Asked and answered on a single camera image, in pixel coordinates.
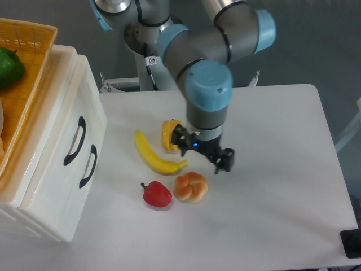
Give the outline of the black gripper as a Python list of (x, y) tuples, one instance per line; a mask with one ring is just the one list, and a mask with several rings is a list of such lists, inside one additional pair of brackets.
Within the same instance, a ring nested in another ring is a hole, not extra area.
[(221, 135), (211, 140), (201, 140), (196, 133), (189, 135), (186, 128), (177, 124), (172, 131), (172, 145), (180, 149), (181, 157), (184, 157), (188, 150), (194, 150), (204, 155), (215, 165), (215, 174), (219, 171), (230, 172), (235, 161), (235, 151), (231, 148), (220, 147)]

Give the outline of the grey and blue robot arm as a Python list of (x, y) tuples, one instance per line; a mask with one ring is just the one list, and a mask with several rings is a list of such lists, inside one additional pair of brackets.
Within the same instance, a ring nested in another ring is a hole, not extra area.
[(227, 64), (270, 47), (276, 24), (266, 10), (247, 1), (204, 1), (212, 26), (190, 31), (170, 12), (169, 1), (91, 1), (104, 31), (124, 26), (135, 56), (141, 91), (178, 89), (186, 100), (187, 125), (177, 125), (170, 141), (182, 153), (204, 155), (217, 171), (230, 171), (235, 152), (220, 146), (232, 97)]

